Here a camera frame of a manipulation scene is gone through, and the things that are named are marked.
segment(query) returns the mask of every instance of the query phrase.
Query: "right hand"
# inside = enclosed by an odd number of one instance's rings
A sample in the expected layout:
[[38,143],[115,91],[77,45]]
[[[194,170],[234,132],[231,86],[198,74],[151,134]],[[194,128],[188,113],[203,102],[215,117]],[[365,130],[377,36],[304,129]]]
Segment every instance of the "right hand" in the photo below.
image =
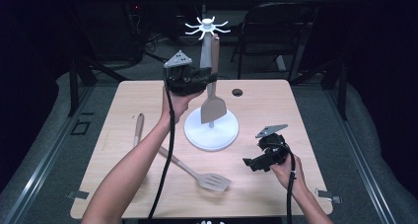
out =
[[[296,155],[294,155],[294,157],[295,157],[295,165],[296,165],[295,166],[296,174],[295,174],[295,180],[293,182],[292,194],[295,194],[295,193],[298,193],[307,189],[307,185],[305,183],[305,175],[302,169],[301,158],[299,158]],[[289,177],[290,177],[290,173],[292,170],[290,154],[287,155],[286,161],[283,164],[281,165],[273,164],[270,166],[270,168],[276,175],[277,180],[279,180],[280,184],[285,189],[287,189],[289,186]]]

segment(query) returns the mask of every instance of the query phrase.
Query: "white spider-shaped object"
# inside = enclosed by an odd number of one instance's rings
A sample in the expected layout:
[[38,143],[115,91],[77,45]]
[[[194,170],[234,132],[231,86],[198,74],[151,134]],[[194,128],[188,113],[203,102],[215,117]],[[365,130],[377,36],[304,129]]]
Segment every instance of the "white spider-shaped object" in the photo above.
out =
[[203,21],[200,21],[200,19],[197,17],[197,22],[199,22],[199,26],[192,26],[189,24],[185,24],[186,26],[188,26],[191,29],[196,29],[198,28],[198,30],[192,32],[192,33],[186,33],[187,35],[194,35],[195,33],[202,31],[202,36],[200,36],[200,39],[203,39],[203,37],[205,36],[206,33],[211,33],[213,35],[213,31],[219,31],[221,33],[229,33],[231,30],[220,30],[217,29],[216,27],[223,27],[225,26],[227,22],[223,23],[222,25],[214,25],[213,22],[215,21],[215,17],[213,17],[212,19],[203,19]]

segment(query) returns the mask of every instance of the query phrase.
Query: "wire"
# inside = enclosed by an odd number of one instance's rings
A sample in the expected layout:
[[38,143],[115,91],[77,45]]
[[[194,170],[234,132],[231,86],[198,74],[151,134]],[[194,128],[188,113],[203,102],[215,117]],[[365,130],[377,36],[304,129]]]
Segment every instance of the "wire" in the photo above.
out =
[[277,145],[279,147],[282,147],[286,149],[290,155],[290,163],[291,163],[291,171],[289,176],[289,183],[287,187],[287,193],[286,193],[286,203],[287,203],[287,223],[292,224],[292,189],[293,189],[293,182],[295,181],[295,175],[296,175],[296,162],[295,162],[295,156],[293,155],[292,151],[290,150],[290,147],[285,143],[285,145],[280,143],[265,143],[267,145]]
[[153,207],[151,208],[150,214],[148,215],[148,222],[151,223],[154,212],[157,208],[158,201],[161,196],[161,192],[163,191],[164,182],[166,180],[167,171],[169,170],[170,163],[172,161],[173,149],[174,149],[174,133],[175,133],[175,112],[173,109],[172,97],[170,96],[170,89],[167,87],[166,80],[164,81],[164,88],[166,89],[167,98],[169,99],[169,106],[170,106],[170,145],[169,145],[169,155],[167,156],[166,164],[164,165],[163,173],[160,180],[160,185],[156,194],[156,198],[154,199]]

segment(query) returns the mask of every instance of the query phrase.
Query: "slotted spatula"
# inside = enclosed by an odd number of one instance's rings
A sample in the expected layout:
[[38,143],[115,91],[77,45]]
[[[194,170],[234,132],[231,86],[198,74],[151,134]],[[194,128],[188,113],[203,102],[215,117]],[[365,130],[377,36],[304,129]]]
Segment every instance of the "slotted spatula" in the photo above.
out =
[[[165,157],[169,155],[169,151],[163,146],[160,147],[159,152]],[[216,174],[197,174],[189,167],[184,165],[175,155],[172,155],[172,162],[194,176],[201,187],[215,191],[225,191],[225,189],[227,189],[228,185],[231,183],[230,180]]]
[[[219,63],[219,37],[214,34],[212,36],[212,73],[218,72]],[[212,83],[212,88],[209,90],[209,96],[200,108],[201,123],[212,122],[224,116],[227,113],[227,106],[224,100],[216,96],[216,81]]]

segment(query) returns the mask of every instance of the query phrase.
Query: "spatula blade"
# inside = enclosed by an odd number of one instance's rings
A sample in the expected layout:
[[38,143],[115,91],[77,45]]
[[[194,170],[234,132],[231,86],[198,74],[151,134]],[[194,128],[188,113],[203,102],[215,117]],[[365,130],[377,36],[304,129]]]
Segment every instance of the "spatula blade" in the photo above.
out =
[[224,100],[215,97],[206,101],[201,107],[201,123],[212,122],[227,114]]

